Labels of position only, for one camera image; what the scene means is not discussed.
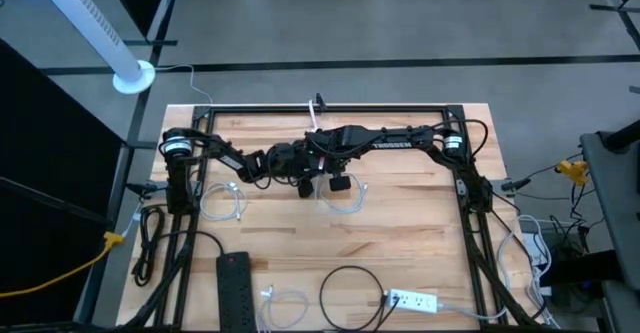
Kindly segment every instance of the coiled black cable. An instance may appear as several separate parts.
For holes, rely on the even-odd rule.
[[[164,211],[162,206],[165,204],[155,204],[142,208],[140,211],[140,257],[133,266],[131,274],[133,280],[138,287],[144,287],[151,280],[153,267],[155,264],[156,249],[158,248],[158,240],[160,240],[162,229],[164,228]],[[147,228],[149,218],[157,215],[156,228],[153,233],[149,234]]]
[[[376,312],[373,314],[373,317],[371,317],[371,319],[369,319],[368,322],[366,322],[364,325],[358,327],[358,328],[343,328],[340,327],[339,325],[335,324],[327,315],[326,310],[324,309],[324,303],[322,301],[322,293],[324,292],[324,285],[327,283],[327,281],[329,280],[329,277],[331,277],[334,273],[341,271],[343,269],[357,269],[357,270],[361,270],[367,274],[369,274],[371,276],[371,278],[373,278],[373,280],[376,282],[376,284],[378,285],[378,289],[380,289],[380,304],[378,305],[378,309],[376,310]],[[320,298],[319,298],[319,302],[320,302],[320,310],[322,311],[322,315],[324,316],[324,319],[327,320],[327,322],[329,324],[331,324],[334,328],[338,329],[341,332],[358,332],[361,331],[365,328],[367,328],[371,323],[373,323],[374,320],[376,320],[376,318],[378,318],[378,316],[380,317],[378,324],[375,328],[375,330],[377,331],[378,328],[380,328],[380,326],[382,325],[382,323],[384,323],[384,321],[388,318],[389,314],[391,314],[391,312],[393,311],[393,309],[391,311],[389,311],[389,314],[387,314],[387,316],[384,316],[384,304],[387,301],[387,296],[384,294],[384,290],[382,289],[382,284],[380,284],[380,281],[378,280],[378,278],[371,273],[370,270],[363,268],[363,267],[359,267],[359,266],[352,266],[352,265],[346,265],[346,266],[342,266],[342,267],[338,267],[334,270],[332,270],[322,281],[322,285],[320,285]]]

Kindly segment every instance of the butcher block tabletop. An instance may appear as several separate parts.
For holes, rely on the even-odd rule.
[[[467,119],[479,119],[489,127],[484,148],[477,154],[476,166],[488,179],[504,179],[506,171],[487,104],[462,104]],[[173,127],[190,127],[193,105],[167,107],[162,132]],[[344,125],[362,125],[369,129],[403,128],[408,125],[432,125],[442,121],[439,113],[426,112],[354,112],[317,115],[318,126],[332,129]],[[468,124],[472,148],[478,147],[484,131]],[[267,150],[277,142],[302,139],[312,128],[309,114],[299,113],[216,113],[213,133],[233,141],[244,152]],[[267,190],[242,183],[234,171],[210,161],[205,187],[218,182],[235,182],[248,198],[240,221],[213,222],[199,218],[198,230],[220,239],[226,252],[246,251],[251,257],[253,298],[256,311],[264,301],[261,291],[273,286],[274,292],[296,290],[306,295],[309,309],[291,330],[332,329],[319,306],[320,285],[333,269],[357,265],[373,272],[384,289],[403,289],[435,294],[443,303],[475,311],[474,295],[466,250],[461,232],[460,213],[451,171],[434,163],[417,150],[378,150],[352,160],[347,172],[368,185],[363,207],[352,214],[338,214],[325,202],[298,197],[296,188],[272,182]],[[157,153],[151,180],[166,181],[163,157]],[[350,207],[358,198],[355,184],[349,191],[326,192],[334,205]],[[148,204],[162,203],[151,200]],[[225,192],[210,195],[207,211],[225,215],[234,209],[232,197]],[[520,235],[514,223],[516,212],[494,198],[494,208]],[[496,217],[487,216],[493,248],[507,232]],[[186,229],[188,219],[184,220]],[[167,214],[164,230],[170,229]],[[135,315],[162,276],[168,239],[162,240],[156,254],[153,277],[138,287],[133,276],[127,278],[118,315],[118,324]],[[215,260],[219,251],[204,236],[198,236],[189,279],[183,330],[219,330]],[[140,256],[140,233],[131,267]],[[536,309],[525,293],[531,280],[527,256],[511,242],[503,263],[511,278],[511,292],[527,312]],[[165,321],[171,322],[177,295],[176,278],[168,294]],[[495,314],[489,285],[483,277],[489,314]],[[359,327],[375,313],[380,293],[366,273],[343,270],[334,274],[325,286],[323,302],[331,320],[347,328]],[[274,301],[272,314],[278,325],[286,325],[304,310],[300,298]],[[478,321],[453,311],[435,315],[395,310],[381,330],[473,330]]]

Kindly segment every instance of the concrete floor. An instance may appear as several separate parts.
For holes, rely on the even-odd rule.
[[[5,0],[0,37],[36,66],[103,66],[100,57],[48,0]],[[118,0],[95,0],[120,35],[140,39]],[[161,64],[303,60],[486,58],[636,54],[615,13],[588,4],[607,0],[177,0]],[[149,49],[132,49],[148,59]],[[580,134],[613,130],[638,118],[638,63],[495,67],[378,68],[196,74],[215,103],[304,102],[316,92],[328,102],[487,102],[511,177],[523,177],[578,152]],[[136,97],[118,95],[107,75],[54,80],[121,136]],[[164,108],[205,103],[187,73],[158,76],[141,140],[155,141]],[[130,181],[148,178],[153,156],[137,153]],[[566,179],[536,177],[526,192],[568,196]],[[518,198],[523,212],[567,219],[563,201]],[[135,207],[126,196],[119,227]],[[595,195],[581,212],[600,219]],[[132,242],[110,254],[95,323],[113,324]],[[606,227],[589,236],[593,250],[611,247]],[[561,317],[573,328],[592,322]]]

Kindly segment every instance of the outlet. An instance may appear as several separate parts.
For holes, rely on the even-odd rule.
[[[438,312],[438,297],[433,294],[391,289],[389,291],[389,298],[387,299],[389,307],[393,307],[396,299],[398,299],[396,309],[434,314]]]

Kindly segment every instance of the black robotic arm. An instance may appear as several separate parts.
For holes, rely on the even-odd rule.
[[[442,141],[442,150],[434,140]],[[243,154],[242,150],[235,149],[231,142],[218,135],[190,128],[172,128],[163,134],[159,149],[169,172],[170,211],[189,209],[193,199],[187,179],[188,170],[200,159],[220,161],[233,169],[245,183],[257,183],[267,178],[290,184],[298,187],[300,197],[305,198],[313,192],[313,177],[331,174],[333,178],[329,184],[332,191],[349,189],[349,177],[342,173],[351,159],[360,159],[371,150],[390,149],[425,152],[434,162],[456,173],[468,192],[472,211],[489,212],[492,209],[491,184],[478,174],[473,158],[467,154],[466,141],[457,131],[442,124],[379,130],[348,125],[307,132],[302,140],[277,143],[267,153],[258,150],[250,154]],[[195,156],[197,149],[201,152]]]

